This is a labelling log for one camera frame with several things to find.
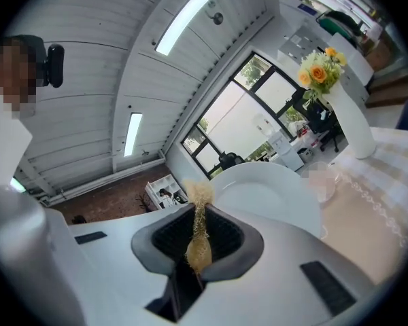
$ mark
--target checkered tablecloth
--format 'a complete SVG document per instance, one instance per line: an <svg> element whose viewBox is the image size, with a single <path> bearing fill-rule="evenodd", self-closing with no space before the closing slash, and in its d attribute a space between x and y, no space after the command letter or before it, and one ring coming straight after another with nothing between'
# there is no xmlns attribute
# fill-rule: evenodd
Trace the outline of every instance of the checkered tablecloth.
<svg viewBox="0 0 408 326"><path fill-rule="evenodd" d="M408 248L408 131L372 133L372 156L358 160L348 146L333 160L340 181L322 210L324 242L379 282Z"/></svg>

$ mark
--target brick wall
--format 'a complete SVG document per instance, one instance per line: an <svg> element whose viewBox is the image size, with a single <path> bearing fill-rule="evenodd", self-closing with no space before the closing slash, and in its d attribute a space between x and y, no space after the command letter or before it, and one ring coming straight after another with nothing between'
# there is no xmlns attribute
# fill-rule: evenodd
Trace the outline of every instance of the brick wall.
<svg viewBox="0 0 408 326"><path fill-rule="evenodd" d="M136 198L140 194L145 194L150 208L156 210L145 192L145 186L148 182L170 173L168 167L161 164L54 205L52 208L60 211L68 224L72 224L71 220L76 215L83 215L87 222L119 219L144 213L145 210L140 207L141 203Z"/></svg>

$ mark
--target vase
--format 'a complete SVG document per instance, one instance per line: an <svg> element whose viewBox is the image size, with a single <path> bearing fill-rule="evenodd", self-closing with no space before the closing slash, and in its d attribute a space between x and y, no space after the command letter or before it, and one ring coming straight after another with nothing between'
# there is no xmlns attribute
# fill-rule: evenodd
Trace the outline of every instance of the vase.
<svg viewBox="0 0 408 326"><path fill-rule="evenodd" d="M332 86L329 94L324 94L339 121L350 148L358 159L369 157L376 148L372 131L366 117L356 103L347 95L340 81Z"/></svg>

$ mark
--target window frame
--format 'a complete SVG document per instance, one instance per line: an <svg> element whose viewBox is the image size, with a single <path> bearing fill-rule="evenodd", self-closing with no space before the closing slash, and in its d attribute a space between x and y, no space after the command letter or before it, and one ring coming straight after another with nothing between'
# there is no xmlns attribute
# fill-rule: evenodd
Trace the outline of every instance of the window frame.
<svg viewBox="0 0 408 326"><path fill-rule="evenodd" d="M235 80L235 77L237 74L240 73L242 68L246 66L253 57L259 57L269 63L271 66L269 69L263 74L263 76L258 79L258 81L248 90L244 86L242 86L238 81ZM193 161L198 165L198 167L201 169L201 171L205 174L205 176L210 180L210 175L214 173L216 170L220 168L220 163L215 165L211 170L208 172L205 170L205 168L201 165L201 163L197 160L197 155L204 149L205 146L210 145L214 151L221 156L222 152L218 149L216 144L211 141L210 137L207 135L207 133L201 128L199 125L199 122L201 119L205 116L205 114L209 111L210 107L216 102L216 100L219 98L219 96L225 91L226 87L231 83L234 82L237 86L239 86L243 91L247 92L281 127L281 129L290 137L289 141L292 142L295 140L297 137L294 137L292 133L286 128L286 126L281 122L279 119L291 106L293 106L293 99L290 98L289 100L286 101L286 104L278 111L274 112L268 104L266 104L256 93L257 91L274 73L278 73L281 75L289 84L291 84L295 91L292 94L292 97L295 93L297 93L299 90L305 90L303 87L298 85L289 75L287 75L284 71L282 71L279 67L274 65L272 62L267 60L264 56L261 56L260 54L256 52L251 52L251 54L241 63L241 65L233 72L233 74L228 78L228 81L223 85L223 87L220 89L220 91L215 95L215 97L211 100L211 102L206 106L205 110L202 112L202 114L198 117L198 119L194 122L192 125L192 128L184 135L183 139L181 140L181 145L182 147L186 150L188 155L193 159ZM186 139L190 135L190 133L193 131L193 129L196 128L199 130L199 132L204 136L204 141L197 147L197 149L193 152L190 153L187 147L184 145L186 142Z"/></svg>

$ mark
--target fluorescent light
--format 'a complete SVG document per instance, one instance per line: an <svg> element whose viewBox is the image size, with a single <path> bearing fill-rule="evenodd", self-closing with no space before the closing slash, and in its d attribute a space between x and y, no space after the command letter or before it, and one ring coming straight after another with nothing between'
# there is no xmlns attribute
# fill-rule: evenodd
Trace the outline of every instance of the fluorescent light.
<svg viewBox="0 0 408 326"><path fill-rule="evenodd" d="M19 183L17 180L15 180L15 178L12 178L11 186L14 188L14 190L20 193L26 192L26 189L24 188L24 186L21 185L21 183Z"/></svg>
<svg viewBox="0 0 408 326"><path fill-rule="evenodd" d="M180 35L183 33L183 30L188 26L195 14L197 14L208 1L209 0L189 0L189 2L174 18L168 30L166 30L158 46L156 47L156 51L167 56Z"/></svg>
<svg viewBox="0 0 408 326"><path fill-rule="evenodd" d="M137 130L141 123L142 114L132 113L130 117L129 131L127 132L127 140L125 142L124 157L131 156L135 146Z"/></svg>

